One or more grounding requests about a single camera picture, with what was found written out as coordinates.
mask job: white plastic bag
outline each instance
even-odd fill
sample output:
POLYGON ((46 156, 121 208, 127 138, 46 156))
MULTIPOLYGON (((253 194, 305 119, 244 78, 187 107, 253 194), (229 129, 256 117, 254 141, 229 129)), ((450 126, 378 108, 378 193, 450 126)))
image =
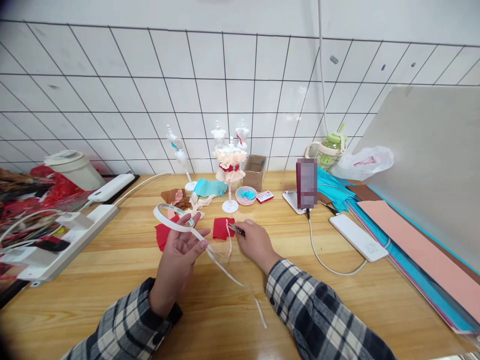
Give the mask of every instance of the white plastic bag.
POLYGON ((394 153, 388 147, 364 147, 359 153, 343 154, 331 174, 341 179, 363 181, 373 174, 390 169, 394 164, 394 153))

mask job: small bowl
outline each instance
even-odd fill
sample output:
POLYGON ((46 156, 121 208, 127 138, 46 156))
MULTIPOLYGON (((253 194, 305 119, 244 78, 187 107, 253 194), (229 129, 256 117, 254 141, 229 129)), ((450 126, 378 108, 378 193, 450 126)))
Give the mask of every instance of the small bowl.
POLYGON ((258 195, 257 190, 255 190, 253 187, 250 187, 250 186, 240 186, 235 191, 236 200, 240 205, 245 205, 245 206, 252 205, 255 202, 255 200, 257 200, 257 195, 258 195), (253 200, 248 200, 246 197, 245 198, 242 197, 242 192, 246 192, 246 191, 251 191, 252 193, 255 194, 255 197, 253 198, 253 200))

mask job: left hand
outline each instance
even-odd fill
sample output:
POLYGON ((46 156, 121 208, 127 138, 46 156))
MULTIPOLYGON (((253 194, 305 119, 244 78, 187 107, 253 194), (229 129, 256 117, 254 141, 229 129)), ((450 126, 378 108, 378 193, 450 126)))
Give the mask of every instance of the left hand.
MULTIPOLYGON (((187 214, 176 223, 183 226, 191 216, 191 214, 187 214)), ((193 217, 195 225, 199 219, 200 213, 198 212, 193 217)), ((199 233, 205 237, 210 233, 210 229, 199 231, 199 233)), ((148 301, 154 313, 164 319, 167 317, 175 301, 190 281, 195 260, 207 246, 206 240, 199 241, 191 232, 170 230, 156 272, 155 284, 148 295, 148 301)))

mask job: small cardboard box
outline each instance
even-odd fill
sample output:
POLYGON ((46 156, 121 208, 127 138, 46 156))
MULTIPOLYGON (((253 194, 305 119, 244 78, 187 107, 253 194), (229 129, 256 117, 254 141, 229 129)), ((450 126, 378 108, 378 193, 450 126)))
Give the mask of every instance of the small cardboard box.
POLYGON ((266 156, 250 154, 246 160, 245 168, 243 169, 243 171, 245 171, 243 186, 249 186, 254 188, 257 192, 261 192, 266 169, 266 156))

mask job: white tile wall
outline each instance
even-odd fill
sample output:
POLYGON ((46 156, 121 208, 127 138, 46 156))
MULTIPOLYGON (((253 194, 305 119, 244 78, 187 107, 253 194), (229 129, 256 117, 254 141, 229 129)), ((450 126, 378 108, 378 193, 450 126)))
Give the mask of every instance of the white tile wall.
POLYGON ((395 84, 480 85, 480 47, 264 34, 0 23, 0 167, 28 172, 63 149, 105 174, 216 170, 216 121, 268 170, 293 170, 343 124, 355 147, 395 84))

